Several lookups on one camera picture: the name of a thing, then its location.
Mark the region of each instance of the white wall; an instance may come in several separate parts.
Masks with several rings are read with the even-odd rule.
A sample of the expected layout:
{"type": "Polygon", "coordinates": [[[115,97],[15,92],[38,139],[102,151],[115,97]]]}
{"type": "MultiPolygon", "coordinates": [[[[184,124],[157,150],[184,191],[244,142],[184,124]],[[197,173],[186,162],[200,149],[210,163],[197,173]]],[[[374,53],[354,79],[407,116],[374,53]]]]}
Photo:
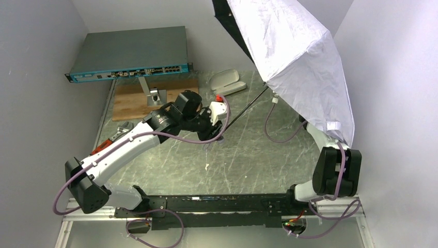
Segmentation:
{"type": "MultiPolygon", "coordinates": [[[[353,0],[300,0],[335,34],[353,0]]],[[[254,70],[214,17],[211,0],[73,0],[90,32],[185,26],[189,60],[197,70],[254,70]]]]}
{"type": "Polygon", "coordinates": [[[86,33],[69,0],[0,3],[1,247],[55,245],[64,163],[91,151],[109,87],[64,77],[86,33]]]}
{"type": "Polygon", "coordinates": [[[353,0],[298,0],[335,36],[353,0]]]}
{"type": "Polygon", "coordinates": [[[355,0],[335,40],[377,248],[438,242],[438,2],[355,0]]]}

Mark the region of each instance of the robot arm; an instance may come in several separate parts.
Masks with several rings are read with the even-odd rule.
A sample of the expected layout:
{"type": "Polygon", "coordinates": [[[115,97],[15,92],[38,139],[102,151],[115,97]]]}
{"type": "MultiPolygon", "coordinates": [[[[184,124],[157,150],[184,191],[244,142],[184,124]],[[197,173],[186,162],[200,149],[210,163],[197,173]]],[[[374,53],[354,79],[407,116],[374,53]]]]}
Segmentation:
{"type": "Polygon", "coordinates": [[[222,122],[218,118],[227,113],[226,105],[211,102],[209,107],[200,108],[201,101],[202,98],[197,93],[185,91],[174,103],[168,103],[152,111],[131,132],[106,149],[82,161],[76,158],[67,161],[67,180],[86,166],[93,165],[68,187],[82,211],[92,213],[103,206],[124,207],[130,210],[137,207],[147,208],[149,200],[139,187],[123,187],[106,182],[135,157],[168,139],[167,136],[144,133],[178,135],[181,130],[187,130],[196,132],[201,141],[216,137],[222,129],[222,122]]]}
{"type": "Polygon", "coordinates": [[[308,202],[324,195],[334,195],[341,169],[341,151],[344,150],[346,160],[337,197],[354,196],[357,191],[362,155],[346,144],[338,145],[338,140],[307,123],[307,132],[314,138],[320,150],[320,156],[312,179],[293,185],[294,198],[299,202],[308,202]]]}

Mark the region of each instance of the red handle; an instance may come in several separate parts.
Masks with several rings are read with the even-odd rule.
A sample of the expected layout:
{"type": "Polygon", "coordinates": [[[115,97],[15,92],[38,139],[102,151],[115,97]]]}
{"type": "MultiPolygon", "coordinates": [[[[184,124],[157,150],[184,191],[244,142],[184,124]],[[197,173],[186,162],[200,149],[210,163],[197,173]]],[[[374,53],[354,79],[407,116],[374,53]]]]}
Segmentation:
{"type": "Polygon", "coordinates": [[[105,140],[102,144],[100,144],[94,151],[91,152],[90,155],[94,155],[98,152],[101,152],[106,147],[110,146],[113,142],[110,139],[105,140]]]}

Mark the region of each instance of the gray marble surface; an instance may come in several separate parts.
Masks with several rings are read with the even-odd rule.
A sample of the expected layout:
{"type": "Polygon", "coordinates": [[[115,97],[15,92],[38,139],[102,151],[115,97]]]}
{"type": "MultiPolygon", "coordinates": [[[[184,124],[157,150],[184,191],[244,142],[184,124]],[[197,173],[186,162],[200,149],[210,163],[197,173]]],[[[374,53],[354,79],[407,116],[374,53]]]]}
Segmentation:
{"type": "MultiPolygon", "coordinates": [[[[212,71],[148,77],[148,81],[198,78],[204,106],[214,100],[208,79],[212,71]]],[[[260,75],[239,72],[248,88],[227,97],[231,117],[237,115],[263,89],[260,75]]],[[[118,80],[116,85],[139,83],[137,79],[118,80]]],[[[272,91],[267,90],[224,134],[225,142],[214,143],[208,151],[202,145],[169,139],[118,171],[110,183],[136,184],[147,194],[247,194],[281,193],[292,184],[311,178],[319,156],[310,134],[302,130],[291,141],[276,144],[263,133],[266,115],[272,106],[272,91]]],[[[114,96],[110,100],[99,143],[112,136],[123,121],[111,120],[114,96]]],[[[137,124],[140,120],[131,120],[137,124]]],[[[268,124],[268,132],[285,139],[298,126],[298,114],[280,100],[268,124]]],[[[195,133],[182,131],[181,137],[197,139],[195,133]]]]}

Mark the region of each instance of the umbrella canopy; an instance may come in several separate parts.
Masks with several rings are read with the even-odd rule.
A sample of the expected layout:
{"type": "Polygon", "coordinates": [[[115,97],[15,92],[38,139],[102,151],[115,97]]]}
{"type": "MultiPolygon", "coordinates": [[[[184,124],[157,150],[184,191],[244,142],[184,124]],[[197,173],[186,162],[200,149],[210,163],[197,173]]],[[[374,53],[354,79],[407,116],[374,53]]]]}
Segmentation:
{"type": "Polygon", "coordinates": [[[296,0],[214,0],[261,78],[310,124],[351,146],[354,119],[330,31],[296,0]]]}

